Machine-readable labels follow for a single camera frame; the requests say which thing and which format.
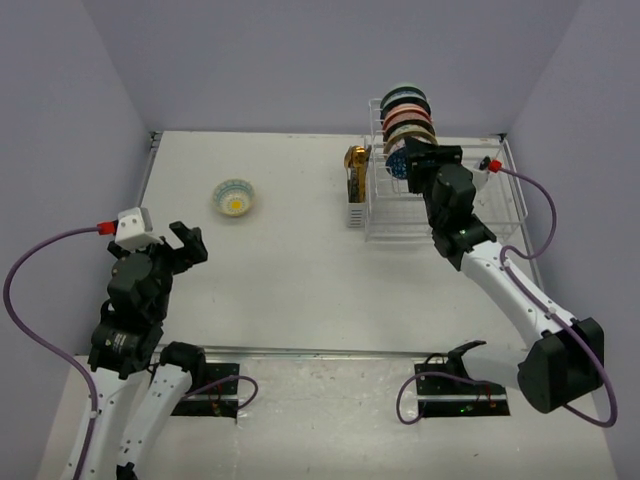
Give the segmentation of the teal rim back bowl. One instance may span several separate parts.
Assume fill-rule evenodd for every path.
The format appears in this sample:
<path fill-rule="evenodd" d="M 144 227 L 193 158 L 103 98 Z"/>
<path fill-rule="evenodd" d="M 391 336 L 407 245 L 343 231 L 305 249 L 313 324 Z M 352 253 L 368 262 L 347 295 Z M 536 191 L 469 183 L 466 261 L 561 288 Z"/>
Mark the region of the teal rim back bowl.
<path fill-rule="evenodd" d="M 382 98 L 380 105 L 382 108 L 386 107 L 390 102 L 398 100 L 403 97 L 418 98 L 422 101 L 427 101 L 426 94 L 415 84 L 410 82 L 401 82 L 394 85 Z"/>

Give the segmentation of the gold utensil in holder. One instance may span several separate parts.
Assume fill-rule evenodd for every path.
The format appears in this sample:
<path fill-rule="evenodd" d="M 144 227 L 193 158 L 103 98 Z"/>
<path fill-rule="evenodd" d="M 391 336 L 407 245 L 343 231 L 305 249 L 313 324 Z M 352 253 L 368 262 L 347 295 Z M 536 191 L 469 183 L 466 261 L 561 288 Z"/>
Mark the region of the gold utensil in holder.
<path fill-rule="evenodd" d="M 344 156 L 350 203 L 364 203 L 366 200 L 366 174 L 370 153 L 370 147 L 351 146 Z"/>

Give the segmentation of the cream bowl yellow centre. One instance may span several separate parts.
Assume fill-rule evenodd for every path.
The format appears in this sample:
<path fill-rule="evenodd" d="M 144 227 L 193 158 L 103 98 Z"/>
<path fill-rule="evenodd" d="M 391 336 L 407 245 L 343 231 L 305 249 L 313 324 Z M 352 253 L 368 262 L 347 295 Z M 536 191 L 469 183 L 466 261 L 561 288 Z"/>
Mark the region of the cream bowl yellow centre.
<path fill-rule="evenodd" d="M 228 179 L 219 183 L 212 195 L 215 210 L 228 217 L 240 217 L 248 213 L 255 201 L 253 185 L 243 179 Z"/>

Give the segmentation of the cream bowl with star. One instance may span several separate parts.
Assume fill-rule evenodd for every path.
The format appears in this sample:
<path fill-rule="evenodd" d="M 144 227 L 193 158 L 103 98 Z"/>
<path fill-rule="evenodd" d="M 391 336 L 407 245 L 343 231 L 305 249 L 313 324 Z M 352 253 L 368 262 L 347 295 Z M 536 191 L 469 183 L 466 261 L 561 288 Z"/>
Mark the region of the cream bowl with star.
<path fill-rule="evenodd" d="M 436 136 L 429 132 L 426 128 L 417 124 L 408 124 L 396 129 L 385 142 L 383 154 L 389 155 L 394 146 L 401 140 L 406 138 L 421 138 L 431 145 L 438 145 Z"/>

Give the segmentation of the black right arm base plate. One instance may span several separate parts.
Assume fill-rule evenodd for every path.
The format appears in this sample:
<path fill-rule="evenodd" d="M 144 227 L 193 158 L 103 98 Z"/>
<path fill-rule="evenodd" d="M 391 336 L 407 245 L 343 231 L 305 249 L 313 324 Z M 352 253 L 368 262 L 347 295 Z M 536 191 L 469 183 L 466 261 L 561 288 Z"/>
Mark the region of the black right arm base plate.
<path fill-rule="evenodd" d="M 415 381 L 422 418 L 509 416 L 506 389 L 498 384 L 470 385 L 440 376 Z"/>

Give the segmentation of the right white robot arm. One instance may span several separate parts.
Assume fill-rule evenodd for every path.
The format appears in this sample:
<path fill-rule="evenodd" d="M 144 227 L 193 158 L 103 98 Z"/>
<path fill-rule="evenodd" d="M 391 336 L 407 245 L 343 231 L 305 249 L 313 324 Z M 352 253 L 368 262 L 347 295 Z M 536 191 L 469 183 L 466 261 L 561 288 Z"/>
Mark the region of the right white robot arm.
<path fill-rule="evenodd" d="M 592 318 L 577 319 L 531 282 L 474 212 L 477 176 L 499 172 L 497 160 L 476 171 L 462 163 L 459 146 L 405 142 L 410 192 L 422 196 L 434 246 L 452 267 L 480 287 L 515 327 L 522 353 L 472 341 L 448 352 L 446 380 L 467 393 L 481 383 L 518 389 L 541 413 L 568 408 L 600 387 L 611 392 L 604 370 L 604 331 Z"/>

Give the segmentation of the pink rim bowl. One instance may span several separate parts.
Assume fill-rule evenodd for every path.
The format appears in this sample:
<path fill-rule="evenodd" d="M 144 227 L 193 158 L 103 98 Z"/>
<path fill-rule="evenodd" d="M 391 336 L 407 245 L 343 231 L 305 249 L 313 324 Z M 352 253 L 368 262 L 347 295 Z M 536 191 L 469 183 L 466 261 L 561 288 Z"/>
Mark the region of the pink rim bowl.
<path fill-rule="evenodd" d="M 402 103 L 391 108 L 382 119 L 382 122 L 390 121 L 398 115 L 407 113 L 418 114 L 426 118 L 428 121 L 431 120 L 430 113 L 423 106 L 415 103 Z"/>

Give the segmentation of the aluminium table edge rail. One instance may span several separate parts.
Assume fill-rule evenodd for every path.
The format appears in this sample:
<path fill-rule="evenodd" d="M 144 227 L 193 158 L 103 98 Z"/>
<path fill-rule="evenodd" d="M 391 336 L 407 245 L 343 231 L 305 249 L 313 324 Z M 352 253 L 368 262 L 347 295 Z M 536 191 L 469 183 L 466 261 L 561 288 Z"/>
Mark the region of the aluminium table edge rail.
<path fill-rule="evenodd" d="M 135 203 L 134 203 L 135 207 L 140 207 L 142 205 L 144 194 L 151 176 L 151 172 L 153 169 L 153 165 L 155 163 L 157 152 L 159 150 L 162 136 L 163 136 L 163 131 L 151 131 L 149 133 L 149 149 L 146 154 L 140 185 L 139 185 L 139 188 L 137 189 L 136 196 L 135 196 Z"/>

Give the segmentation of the white perforated cutlery holder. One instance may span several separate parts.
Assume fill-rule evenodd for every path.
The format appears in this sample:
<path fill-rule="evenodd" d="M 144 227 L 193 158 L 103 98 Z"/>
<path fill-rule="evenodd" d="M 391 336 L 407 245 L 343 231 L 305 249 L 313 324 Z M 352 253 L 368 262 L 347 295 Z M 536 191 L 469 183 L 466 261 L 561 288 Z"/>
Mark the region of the white perforated cutlery holder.
<path fill-rule="evenodd" d="M 348 199 L 347 208 L 347 226 L 349 228 L 360 228 L 365 222 L 365 204 L 364 203 L 350 203 Z"/>

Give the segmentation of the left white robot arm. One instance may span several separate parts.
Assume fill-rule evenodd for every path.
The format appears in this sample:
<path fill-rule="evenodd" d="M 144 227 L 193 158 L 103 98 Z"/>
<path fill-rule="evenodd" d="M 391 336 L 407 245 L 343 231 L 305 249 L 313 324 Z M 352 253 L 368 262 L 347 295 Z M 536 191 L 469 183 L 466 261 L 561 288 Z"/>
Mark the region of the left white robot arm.
<path fill-rule="evenodd" d="M 203 349 L 173 342 L 163 350 L 141 403 L 134 402 L 163 335 L 174 277 L 208 259 L 200 228 L 180 221 L 169 228 L 181 247 L 148 232 L 126 238 L 123 221 L 113 228 L 116 236 L 107 249 L 116 261 L 108 298 L 81 370 L 93 385 L 66 479 L 140 478 L 175 406 L 207 383 Z"/>

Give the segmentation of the blue triangle pattern bowl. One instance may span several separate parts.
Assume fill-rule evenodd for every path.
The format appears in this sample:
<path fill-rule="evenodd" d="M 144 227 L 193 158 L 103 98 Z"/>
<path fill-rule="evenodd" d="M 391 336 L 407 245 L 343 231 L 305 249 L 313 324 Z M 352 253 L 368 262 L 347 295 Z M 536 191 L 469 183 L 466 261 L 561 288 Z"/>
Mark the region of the blue triangle pattern bowl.
<path fill-rule="evenodd" d="M 406 180 L 408 177 L 406 165 L 406 149 L 404 147 L 391 153 L 385 163 L 388 173 L 395 179 Z"/>

